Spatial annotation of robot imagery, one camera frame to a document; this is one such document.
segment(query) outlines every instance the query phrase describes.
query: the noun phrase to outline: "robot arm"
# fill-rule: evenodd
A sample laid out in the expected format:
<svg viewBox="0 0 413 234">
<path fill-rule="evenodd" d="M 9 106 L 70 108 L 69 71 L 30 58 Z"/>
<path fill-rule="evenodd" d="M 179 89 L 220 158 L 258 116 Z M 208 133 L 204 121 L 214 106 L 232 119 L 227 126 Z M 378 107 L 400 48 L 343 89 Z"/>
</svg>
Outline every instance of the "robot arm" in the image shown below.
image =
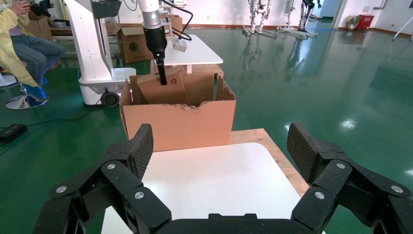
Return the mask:
<svg viewBox="0 0 413 234">
<path fill-rule="evenodd" d="M 165 49 L 167 47 L 167 38 L 165 29 L 159 17 L 159 1 L 158 0 L 138 0 L 139 8 L 142 11 L 144 35 L 146 46 L 152 52 L 153 57 L 158 65 L 161 84 L 166 85 L 165 76 Z"/>
</svg>

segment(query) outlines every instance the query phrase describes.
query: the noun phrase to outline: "green epoxy floor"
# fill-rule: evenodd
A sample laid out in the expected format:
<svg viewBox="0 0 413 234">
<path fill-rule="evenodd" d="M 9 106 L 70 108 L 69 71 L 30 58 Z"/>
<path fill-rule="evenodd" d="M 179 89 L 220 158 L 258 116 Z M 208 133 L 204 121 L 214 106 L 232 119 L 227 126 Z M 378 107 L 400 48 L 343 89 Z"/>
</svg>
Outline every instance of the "green epoxy floor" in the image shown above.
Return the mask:
<svg viewBox="0 0 413 234">
<path fill-rule="evenodd" d="M 224 60 L 221 68 L 237 96 L 234 130 L 265 128 L 290 158 L 287 128 L 301 122 L 314 136 L 336 142 L 357 163 L 413 190 L 413 42 L 398 38 L 391 48 L 392 35 L 348 34 L 329 27 L 312 23 L 309 30 L 319 35 L 299 41 L 299 50 L 290 36 L 248 40 L 241 30 L 188 31 Z M 141 73 L 149 71 L 147 63 L 133 66 Z M 68 59 L 48 72 L 44 89 L 51 99 L 33 110 L 6 109 L 4 103 L 19 89 L 1 89 L 0 126 L 86 113 L 77 71 L 77 61 Z M 96 107 L 81 120 L 34 125 L 29 132 L 0 146 L 1 233 L 31 233 L 52 186 L 126 139 L 117 107 Z M 88 227 L 89 234 L 100 233 L 102 218 Z M 326 232 L 370 230 L 350 211 L 338 208 Z"/>
</svg>

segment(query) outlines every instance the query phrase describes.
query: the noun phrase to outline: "white table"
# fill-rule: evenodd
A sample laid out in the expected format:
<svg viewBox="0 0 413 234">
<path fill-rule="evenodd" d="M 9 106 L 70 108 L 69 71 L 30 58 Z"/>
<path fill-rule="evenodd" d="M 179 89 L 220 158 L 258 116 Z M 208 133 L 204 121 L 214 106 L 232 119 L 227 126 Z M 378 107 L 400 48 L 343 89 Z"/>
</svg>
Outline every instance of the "white table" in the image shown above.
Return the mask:
<svg viewBox="0 0 413 234">
<path fill-rule="evenodd" d="M 289 219 L 300 199 L 257 143 L 154 153 L 143 182 L 171 210 L 173 220 L 208 218 L 210 213 Z M 131 231 L 110 207 L 102 234 L 113 233 Z"/>
<path fill-rule="evenodd" d="M 185 52 L 173 49 L 170 37 L 165 49 L 165 66 L 186 65 L 187 73 L 192 73 L 192 65 L 196 64 L 220 64 L 224 61 L 211 48 L 209 48 L 199 37 L 190 35 L 192 40 L 187 43 Z"/>
</svg>

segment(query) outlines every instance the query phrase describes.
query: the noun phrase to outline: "robot leg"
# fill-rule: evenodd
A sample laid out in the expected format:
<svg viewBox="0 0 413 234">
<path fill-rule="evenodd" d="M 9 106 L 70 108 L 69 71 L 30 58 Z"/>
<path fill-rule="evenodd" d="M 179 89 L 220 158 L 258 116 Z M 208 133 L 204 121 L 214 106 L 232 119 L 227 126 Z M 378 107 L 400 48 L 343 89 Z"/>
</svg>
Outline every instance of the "robot leg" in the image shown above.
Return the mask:
<svg viewBox="0 0 413 234">
<path fill-rule="evenodd" d="M 255 31 L 255 24 L 256 24 L 256 16 L 257 16 L 257 10 L 258 10 L 258 0 L 251 0 L 251 33 L 254 33 Z"/>
<path fill-rule="evenodd" d="M 303 23 L 305 22 L 305 9 L 307 7 L 307 4 L 305 2 L 301 3 L 301 15 L 300 15 L 300 29 L 303 29 Z"/>
<path fill-rule="evenodd" d="M 261 23 L 260 23 L 260 27 L 258 28 L 258 33 L 261 33 L 261 31 L 263 30 L 264 20 L 267 19 L 267 13 L 263 12 L 262 14 L 263 14 L 263 16 L 261 17 Z"/>
<path fill-rule="evenodd" d="M 313 13 L 314 6 L 315 6 L 315 4 L 313 2 L 310 2 L 308 4 L 308 12 L 307 12 L 307 15 L 306 15 L 305 24 L 304 24 L 304 28 L 303 28 L 304 30 L 307 27 L 308 21 L 310 20 L 310 15 Z"/>
<path fill-rule="evenodd" d="M 251 33 L 255 33 L 255 27 L 257 25 L 257 15 L 258 11 L 255 11 L 251 20 Z"/>
</svg>

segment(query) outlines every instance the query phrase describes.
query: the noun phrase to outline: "black end effector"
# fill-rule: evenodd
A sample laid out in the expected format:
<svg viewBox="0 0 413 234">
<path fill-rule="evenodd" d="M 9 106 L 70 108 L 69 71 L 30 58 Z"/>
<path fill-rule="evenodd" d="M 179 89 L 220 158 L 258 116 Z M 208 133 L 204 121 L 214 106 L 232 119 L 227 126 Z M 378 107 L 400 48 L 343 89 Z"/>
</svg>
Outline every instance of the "black end effector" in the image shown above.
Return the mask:
<svg viewBox="0 0 413 234">
<path fill-rule="evenodd" d="M 112 145 L 97 164 L 55 186 L 34 234 L 84 234 L 99 213 L 113 206 L 133 233 L 154 233 L 171 221 L 170 210 L 141 181 L 153 152 L 152 128 Z"/>
<path fill-rule="evenodd" d="M 167 47 L 167 38 L 165 36 L 165 28 L 161 26 L 155 29 L 144 30 L 146 46 L 152 52 L 153 58 L 158 65 L 159 77 L 162 85 L 167 85 L 167 78 L 165 75 L 165 49 Z"/>
<path fill-rule="evenodd" d="M 287 149 L 312 186 L 293 210 L 292 220 L 321 233 L 341 205 L 373 233 L 413 234 L 408 188 L 356 164 L 336 144 L 315 139 L 299 123 L 290 125 Z"/>
</svg>

